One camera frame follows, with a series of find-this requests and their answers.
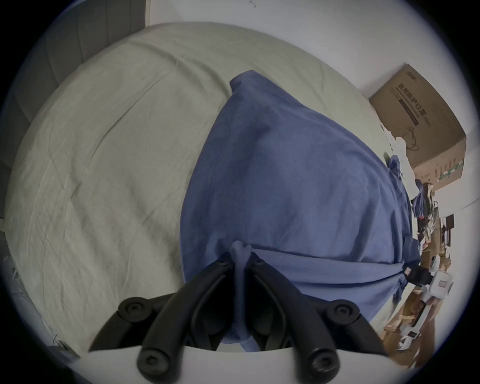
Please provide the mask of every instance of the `cardboard box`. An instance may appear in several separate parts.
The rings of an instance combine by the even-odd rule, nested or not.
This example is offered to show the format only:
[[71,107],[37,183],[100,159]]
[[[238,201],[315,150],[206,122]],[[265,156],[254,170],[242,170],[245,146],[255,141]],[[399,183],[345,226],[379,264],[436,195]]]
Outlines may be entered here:
[[370,99],[383,125],[407,143],[422,183],[437,190],[462,176],[467,137],[437,91],[406,64]]

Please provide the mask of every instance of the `wrinkled sheet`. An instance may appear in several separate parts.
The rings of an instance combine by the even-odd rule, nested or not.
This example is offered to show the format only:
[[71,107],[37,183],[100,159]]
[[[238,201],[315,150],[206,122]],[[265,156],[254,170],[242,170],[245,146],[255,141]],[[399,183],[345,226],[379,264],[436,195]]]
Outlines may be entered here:
[[183,202],[185,280],[232,249],[230,342],[249,337],[240,301],[250,249],[302,293],[350,300],[370,321],[392,295],[400,300],[403,264],[420,262],[398,158],[386,167],[358,137],[255,71],[230,84]]
[[80,66],[32,122],[13,165],[5,232],[32,302],[80,355],[125,298],[182,285],[180,212],[229,81],[255,70],[336,121],[381,161],[368,100],[314,56],[211,23],[156,25]]

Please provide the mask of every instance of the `bundled blue fabric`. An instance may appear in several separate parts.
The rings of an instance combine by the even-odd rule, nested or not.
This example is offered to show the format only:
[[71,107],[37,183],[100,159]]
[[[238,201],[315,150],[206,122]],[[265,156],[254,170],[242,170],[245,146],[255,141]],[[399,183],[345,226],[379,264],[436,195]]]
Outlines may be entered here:
[[[225,342],[250,337],[243,274],[251,250],[302,293],[351,300],[371,320],[400,298],[403,264],[420,261],[398,158],[386,167],[355,135],[254,71],[230,85],[183,202],[184,279],[231,252],[235,321]],[[254,350],[250,341],[243,345]]]
[[419,194],[415,196],[412,200],[413,214],[416,218],[423,219],[423,184],[420,180],[415,180],[415,185],[419,189]]

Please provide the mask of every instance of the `white bedsheet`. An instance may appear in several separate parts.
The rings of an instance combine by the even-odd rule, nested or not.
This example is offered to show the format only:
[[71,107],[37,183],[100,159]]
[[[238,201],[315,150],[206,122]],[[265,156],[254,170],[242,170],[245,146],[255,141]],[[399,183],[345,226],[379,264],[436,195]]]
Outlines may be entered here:
[[392,150],[344,77],[273,37],[219,24],[149,27],[101,52],[27,132],[5,229],[32,302],[77,353],[131,296],[182,284],[179,222],[190,175],[229,81],[254,69],[362,139]]

